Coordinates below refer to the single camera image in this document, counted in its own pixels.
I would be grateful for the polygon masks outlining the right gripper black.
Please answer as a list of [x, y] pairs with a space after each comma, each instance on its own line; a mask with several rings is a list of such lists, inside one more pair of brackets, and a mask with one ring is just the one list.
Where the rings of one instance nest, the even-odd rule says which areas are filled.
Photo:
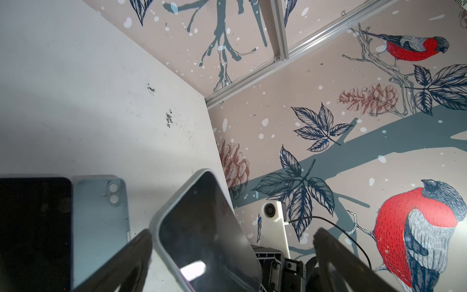
[[305, 265], [288, 259], [272, 248], [252, 246], [262, 268], [260, 292], [304, 292], [306, 290]]

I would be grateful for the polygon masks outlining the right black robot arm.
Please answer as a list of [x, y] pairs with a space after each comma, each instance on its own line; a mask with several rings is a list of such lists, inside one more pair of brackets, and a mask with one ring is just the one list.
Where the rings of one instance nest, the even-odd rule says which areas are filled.
[[321, 292], [317, 259], [311, 258], [306, 264], [288, 259], [272, 248], [253, 246], [254, 253], [262, 268], [262, 292]]

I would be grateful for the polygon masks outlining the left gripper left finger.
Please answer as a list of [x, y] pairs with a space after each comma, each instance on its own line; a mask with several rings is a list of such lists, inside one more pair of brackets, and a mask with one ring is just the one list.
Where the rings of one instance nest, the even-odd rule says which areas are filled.
[[152, 235], [144, 229], [87, 278], [75, 292], [141, 292], [153, 250]]

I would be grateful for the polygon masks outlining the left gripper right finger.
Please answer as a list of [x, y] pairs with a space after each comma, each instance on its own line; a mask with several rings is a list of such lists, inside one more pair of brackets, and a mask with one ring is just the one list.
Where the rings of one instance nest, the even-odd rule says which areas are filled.
[[324, 292], [395, 290], [323, 228], [315, 233], [313, 245]]

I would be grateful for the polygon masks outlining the blue phone black screen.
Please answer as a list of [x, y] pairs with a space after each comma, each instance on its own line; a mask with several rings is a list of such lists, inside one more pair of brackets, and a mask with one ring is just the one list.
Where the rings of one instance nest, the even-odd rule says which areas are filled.
[[1, 291], [71, 289], [72, 184], [1, 179]]

